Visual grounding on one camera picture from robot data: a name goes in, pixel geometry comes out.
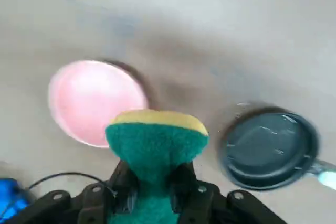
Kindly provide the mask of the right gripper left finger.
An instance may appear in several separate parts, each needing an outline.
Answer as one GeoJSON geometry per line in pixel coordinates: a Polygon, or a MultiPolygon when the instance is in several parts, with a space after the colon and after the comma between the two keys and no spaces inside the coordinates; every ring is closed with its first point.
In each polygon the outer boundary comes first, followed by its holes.
{"type": "Polygon", "coordinates": [[[128,164],[120,161],[108,180],[80,172],[52,174],[38,180],[19,193],[20,196],[42,182],[60,176],[80,176],[94,182],[71,197],[65,190],[53,190],[34,200],[7,223],[109,223],[116,214],[133,211],[139,182],[128,164]]]}

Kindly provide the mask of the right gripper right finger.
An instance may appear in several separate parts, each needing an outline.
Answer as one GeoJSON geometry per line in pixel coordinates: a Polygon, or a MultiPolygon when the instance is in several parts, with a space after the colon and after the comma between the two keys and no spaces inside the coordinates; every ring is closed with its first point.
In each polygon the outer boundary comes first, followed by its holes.
{"type": "Polygon", "coordinates": [[[192,163],[170,173],[170,202],[178,223],[286,224],[251,193],[224,196],[216,185],[198,180],[192,163]]]}

